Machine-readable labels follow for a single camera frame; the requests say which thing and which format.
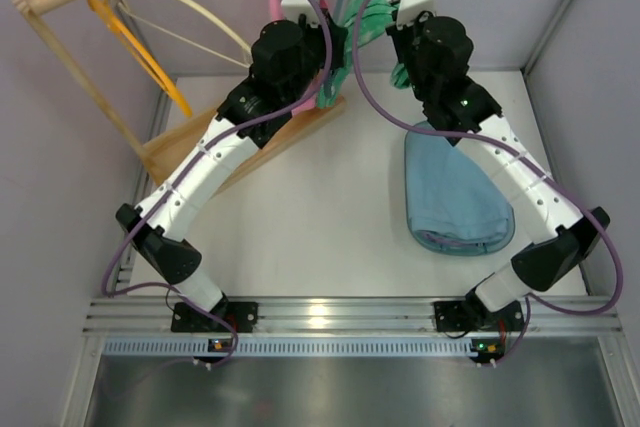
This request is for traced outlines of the green tie-dye trousers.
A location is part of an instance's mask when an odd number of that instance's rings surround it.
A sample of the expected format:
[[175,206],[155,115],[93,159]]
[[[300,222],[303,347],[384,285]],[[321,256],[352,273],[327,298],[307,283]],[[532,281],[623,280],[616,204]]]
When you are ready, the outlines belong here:
[[[352,39],[355,33],[355,21],[361,5],[365,0],[347,0],[339,26],[347,29],[344,46],[344,66],[338,68],[327,79],[327,83],[317,93],[315,106],[323,109],[337,102],[342,85],[353,72]],[[392,14],[396,8],[390,0],[371,0],[364,9],[360,29],[358,31],[358,47],[362,48],[385,34],[386,27],[392,22]]]

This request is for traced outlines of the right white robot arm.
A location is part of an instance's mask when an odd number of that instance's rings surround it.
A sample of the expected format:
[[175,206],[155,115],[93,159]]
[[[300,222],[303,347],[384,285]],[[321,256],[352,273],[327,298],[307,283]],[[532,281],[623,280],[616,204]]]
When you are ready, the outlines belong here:
[[469,321],[481,327],[521,298],[548,291],[598,244],[619,268],[607,212],[571,199],[522,146],[499,103],[469,76],[474,45],[462,23],[425,8],[393,19],[386,32],[430,124],[409,132],[440,137],[464,153],[506,198],[530,240],[465,295],[461,309]]

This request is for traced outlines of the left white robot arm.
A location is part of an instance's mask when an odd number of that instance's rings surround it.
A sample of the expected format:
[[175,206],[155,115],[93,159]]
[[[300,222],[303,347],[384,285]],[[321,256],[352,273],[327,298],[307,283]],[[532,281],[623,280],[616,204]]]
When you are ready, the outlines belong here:
[[293,117],[319,73],[344,64],[347,30],[305,18],[267,24],[252,46],[248,76],[216,110],[179,167],[116,219],[137,253],[196,309],[223,316],[227,298],[204,271],[201,253],[186,239],[191,223],[222,184],[262,150]]

